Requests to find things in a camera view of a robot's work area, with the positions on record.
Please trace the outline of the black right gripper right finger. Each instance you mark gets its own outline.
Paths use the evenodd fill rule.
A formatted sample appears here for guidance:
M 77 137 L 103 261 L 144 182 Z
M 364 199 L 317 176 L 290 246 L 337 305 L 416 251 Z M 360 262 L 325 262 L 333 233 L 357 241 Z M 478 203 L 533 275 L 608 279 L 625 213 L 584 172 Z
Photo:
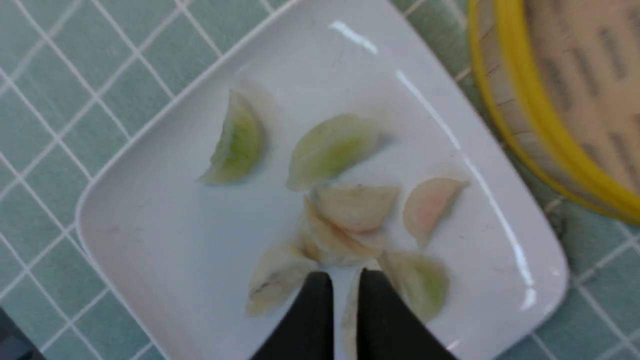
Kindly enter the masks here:
M 356 321 L 359 360 L 454 360 L 401 299 L 380 270 L 359 276 Z

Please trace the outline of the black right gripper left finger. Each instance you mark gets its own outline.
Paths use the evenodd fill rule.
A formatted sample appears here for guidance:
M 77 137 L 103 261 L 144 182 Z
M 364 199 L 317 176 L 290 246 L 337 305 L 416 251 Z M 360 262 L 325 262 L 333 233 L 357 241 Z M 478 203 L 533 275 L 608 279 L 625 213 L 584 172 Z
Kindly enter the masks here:
M 329 274 L 310 272 L 288 312 L 252 360 L 333 360 L 334 290 Z

